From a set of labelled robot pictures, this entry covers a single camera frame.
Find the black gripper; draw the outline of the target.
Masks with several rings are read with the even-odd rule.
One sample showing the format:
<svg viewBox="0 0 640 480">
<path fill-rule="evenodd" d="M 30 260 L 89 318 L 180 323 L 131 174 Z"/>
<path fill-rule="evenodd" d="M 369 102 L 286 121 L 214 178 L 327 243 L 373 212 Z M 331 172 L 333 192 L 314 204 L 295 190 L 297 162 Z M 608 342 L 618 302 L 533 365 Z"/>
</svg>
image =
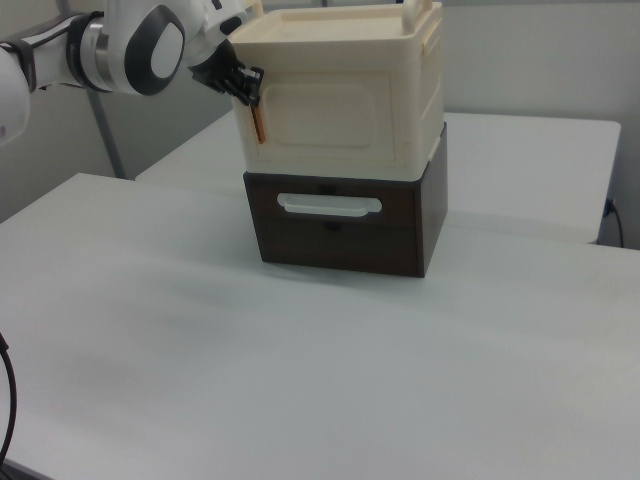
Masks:
<svg viewBox="0 0 640 480">
<path fill-rule="evenodd" d="M 264 70 L 246 68 L 229 41 L 222 42 L 204 62 L 189 67 L 192 78 L 221 94 L 229 94 L 243 105 L 257 107 Z"/>
</svg>

